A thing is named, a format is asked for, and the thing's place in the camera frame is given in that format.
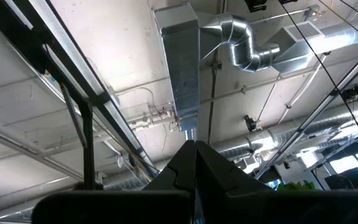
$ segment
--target light fixture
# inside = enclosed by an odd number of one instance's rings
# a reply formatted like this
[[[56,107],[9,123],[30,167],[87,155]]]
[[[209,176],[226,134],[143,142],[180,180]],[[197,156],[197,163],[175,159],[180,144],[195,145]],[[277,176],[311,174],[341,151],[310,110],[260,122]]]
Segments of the light fixture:
[[[45,25],[49,28],[52,35],[56,38],[64,51],[73,61],[77,69],[83,75],[84,79],[91,86],[93,91],[97,95],[102,94],[104,92],[103,87],[46,1],[30,1],[30,3],[38,12],[41,19],[45,22]]]

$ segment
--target flexible duct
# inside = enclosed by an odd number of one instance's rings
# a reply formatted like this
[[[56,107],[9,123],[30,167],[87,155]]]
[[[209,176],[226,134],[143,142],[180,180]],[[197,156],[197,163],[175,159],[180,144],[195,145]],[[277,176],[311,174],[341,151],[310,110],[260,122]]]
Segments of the flexible duct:
[[[358,121],[358,101],[354,102],[351,108],[354,109],[353,114]],[[305,118],[293,119],[289,122],[273,126],[268,130],[257,131],[238,138],[215,143],[213,144],[213,147],[230,161],[249,156],[252,152],[259,154],[261,157],[265,156],[268,159],[291,137],[298,128],[298,125],[301,124],[304,119]],[[306,128],[303,139],[310,136],[330,133],[350,121],[352,121],[352,116],[345,105],[331,108],[322,113],[316,121],[312,122],[309,127]],[[336,144],[343,144],[346,141],[347,137],[343,137],[319,143],[316,147],[318,149],[324,149]],[[119,174],[119,176],[121,176],[121,178],[112,178],[113,181],[108,183],[105,186],[105,189],[130,190],[144,187],[147,184],[146,179],[142,176],[139,177],[140,181],[130,173],[125,175]]]
[[[218,46],[227,44],[231,63],[242,71],[256,72],[269,68],[280,51],[277,44],[256,47],[250,25],[238,16],[216,15],[200,29],[219,37],[221,42]]]
[[[353,114],[358,121],[358,101],[354,102]],[[306,118],[293,119],[289,122],[273,126],[265,131],[257,131],[252,134],[240,136],[214,144],[215,150],[230,155],[230,158],[244,157],[249,151],[261,153],[262,151],[275,152],[296,131],[299,124]],[[352,116],[345,105],[326,110],[316,121],[312,122],[304,131],[304,136],[327,134],[339,128],[343,124],[352,121]]]

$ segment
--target ceiling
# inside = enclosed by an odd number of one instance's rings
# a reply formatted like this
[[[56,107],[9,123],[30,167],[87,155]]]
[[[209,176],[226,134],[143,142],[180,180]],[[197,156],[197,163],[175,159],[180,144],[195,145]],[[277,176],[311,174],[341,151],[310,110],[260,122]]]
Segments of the ceiling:
[[[87,59],[97,68],[104,82],[119,94],[120,110],[127,120],[142,117],[163,106],[172,106],[170,85],[165,79],[165,65],[158,42],[158,32],[152,19],[152,10],[171,6],[181,1],[171,0],[52,0],[51,1],[67,25],[71,34],[84,52]],[[215,14],[217,0],[192,0],[196,11]],[[358,5],[358,0],[347,0]],[[289,11],[304,9],[317,0],[298,1],[286,4]],[[353,18],[354,14],[339,1],[334,2],[334,10],[340,15]],[[250,14],[243,0],[230,0],[228,12],[243,16],[247,21],[256,21],[285,11],[276,1],[267,3],[266,11]],[[301,14],[294,17],[296,22],[303,21]],[[313,23],[327,27],[340,23],[333,13],[326,13]],[[291,24],[287,17],[263,22],[253,26],[257,43],[266,42],[279,28]],[[233,67],[228,59],[227,48],[219,49],[223,67],[217,77],[215,95],[223,95],[240,89],[243,85],[254,86],[274,80],[278,72],[273,68],[256,73],[244,73]],[[338,81],[358,59],[358,44],[334,50],[325,61],[328,71]],[[201,67],[200,97],[211,97],[212,74],[208,67],[208,58]],[[316,64],[312,60],[308,68]],[[306,77],[292,79],[278,84],[268,101],[261,117],[260,126],[267,128],[277,123],[287,103],[299,89]],[[50,77],[48,80],[58,86]],[[149,89],[131,89],[142,85]],[[297,101],[286,120],[308,115],[331,91],[333,85],[324,71],[318,72],[316,79],[301,100]],[[245,95],[235,95],[216,101],[212,122],[211,140],[219,142],[248,132],[243,117],[257,119],[272,86],[248,91]],[[208,138],[209,104],[200,105],[197,138]],[[0,133],[9,138],[20,139],[20,143],[32,146],[37,154],[52,144],[59,146],[67,139],[75,139],[76,133],[66,105],[60,101],[35,75],[34,71],[16,54],[9,43],[0,34]],[[185,135],[179,131],[170,131],[169,123],[136,132],[140,143],[154,162],[172,157],[185,142]],[[114,148],[121,148],[108,140]],[[96,170],[106,176],[126,171],[118,168],[115,153],[103,142],[95,144]],[[82,149],[79,144],[63,153],[52,155],[48,160],[59,164],[78,175],[83,171]],[[67,188],[77,182],[69,177],[57,182],[42,185],[66,177],[38,160],[19,154],[0,143],[0,210],[11,205],[26,202],[59,189]]]

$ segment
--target black metal bar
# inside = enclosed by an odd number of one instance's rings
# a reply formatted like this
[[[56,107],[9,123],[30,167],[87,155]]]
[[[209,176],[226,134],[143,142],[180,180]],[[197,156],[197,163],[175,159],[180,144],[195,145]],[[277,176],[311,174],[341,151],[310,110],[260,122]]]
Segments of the black metal bar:
[[[218,76],[217,69],[213,66],[212,67],[212,90],[211,90],[211,98],[215,97],[216,91],[216,78]],[[214,116],[214,102],[212,101],[209,106],[209,118],[208,118],[208,144],[211,145],[211,132],[212,132],[212,122]]]
[[[326,189],[323,187],[323,185],[321,184],[320,180],[317,178],[317,175],[313,172],[313,170],[311,170],[310,172],[311,172],[311,174],[313,174],[313,177],[315,177],[315,179],[317,180],[317,183],[320,185],[321,189],[326,190]]]
[[[88,105],[80,106],[83,118],[83,131],[86,139],[86,147],[84,147],[84,183],[86,190],[96,189],[94,176],[94,156],[93,156],[93,129],[92,129],[92,107]]]
[[[59,85],[60,85],[60,89],[62,90],[62,94],[65,98],[68,112],[70,113],[70,116],[73,120],[75,131],[77,132],[77,135],[80,139],[82,146],[86,147],[86,139],[84,136],[84,132],[81,129],[80,122],[78,121],[77,113],[75,112],[75,108],[74,108],[73,102],[71,101],[70,94],[64,84],[59,83]]]
[[[45,25],[45,22],[39,16],[38,12],[28,1],[14,0],[16,6],[20,9],[21,13],[27,18],[27,20],[34,27],[30,30],[21,20],[16,16],[12,9],[2,0],[0,0],[0,30],[6,35],[6,37],[13,43],[13,46],[24,55],[24,57],[33,65],[40,73],[45,73],[45,69],[53,75],[53,77],[59,82],[64,83],[67,87],[70,96],[78,104],[84,103],[84,99],[80,94],[80,90],[86,93],[86,97],[95,108],[100,111],[99,117],[106,121],[105,125],[109,128],[118,139],[120,143],[124,143],[126,149],[129,149],[131,153],[137,155],[137,157],[143,158],[140,161],[142,166],[148,172],[150,177],[155,177],[158,174],[157,170],[151,169],[153,164],[150,157],[144,151],[140,142],[131,131],[130,127],[126,123],[124,117],[119,112],[117,106],[109,96],[109,93],[105,86],[101,83],[99,77],[95,74],[89,62],[85,59],[82,51],[74,41],[73,37],[65,27],[64,23],[58,16],[56,10],[53,8],[49,1],[46,3],[50,6],[53,14],[58,21],[60,21],[62,27],[68,34],[70,40],[75,45],[76,49],[80,53],[81,57],[88,65],[95,79],[99,82],[104,90],[101,94],[96,94],[91,85],[85,80],[83,74],[79,71],[77,66],[73,63],[67,52],[61,46],[56,37],[51,35],[51,31]],[[45,52],[43,46],[49,46],[51,51],[59,58],[62,64],[67,68],[72,77],[76,80],[78,85],[74,85],[56,66],[56,63],[51,59],[49,52]],[[106,109],[106,103],[112,103],[114,106],[113,111]]]

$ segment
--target air duct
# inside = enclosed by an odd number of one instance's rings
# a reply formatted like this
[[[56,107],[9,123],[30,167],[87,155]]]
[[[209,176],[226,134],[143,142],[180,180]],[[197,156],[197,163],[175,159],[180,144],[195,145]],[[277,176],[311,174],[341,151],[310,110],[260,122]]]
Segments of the air duct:
[[[214,16],[199,12],[197,16],[201,59],[217,47],[228,45],[231,63],[242,71],[256,72],[272,66],[280,48],[277,44],[255,46],[252,28],[245,19],[227,13]]]
[[[353,114],[358,121],[358,101],[354,102]],[[293,119],[264,131],[257,131],[213,145],[215,150],[230,154],[231,159],[244,157],[244,155],[246,155],[245,153],[249,151],[254,151],[256,154],[263,151],[270,151],[274,154],[296,131],[298,124],[301,124],[305,119],[306,118]],[[351,121],[352,116],[345,105],[331,108],[322,113],[318,119],[313,121],[308,128],[305,129],[302,139],[328,134]]]
[[[351,23],[358,29],[358,20]],[[321,30],[310,21],[301,22],[297,26],[317,54],[358,43],[358,32],[346,23]],[[280,46],[280,52],[272,66],[281,73],[306,68],[314,57],[294,25],[281,28],[269,39],[269,42],[277,43]]]
[[[358,121],[358,101],[354,102],[353,114]],[[291,137],[296,131],[298,124],[301,124],[305,119],[306,118],[293,119],[289,122],[273,126],[267,130],[214,143],[213,146],[215,150],[230,161],[249,156],[252,153],[258,154],[264,161],[266,161],[270,159],[276,153],[277,149]],[[318,138],[319,136],[327,135],[351,121],[352,116],[345,105],[326,110],[316,121],[312,122],[309,127],[306,128],[299,143],[293,146],[294,151],[301,149],[305,145],[303,142],[310,140],[308,138],[312,136],[317,136],[316,138]],[[322,141],[312,146],[317,147],[317,149],[324,149],[337,144],[344,144],[347,140],[348,137],[346,136],[326,142]],[[106,190],[138,189],[147,184],[147,181],[142,176],[137,180],[129,172],[126,174],[119,174],[111,178],[111,180],[112,181],[105,186]]]

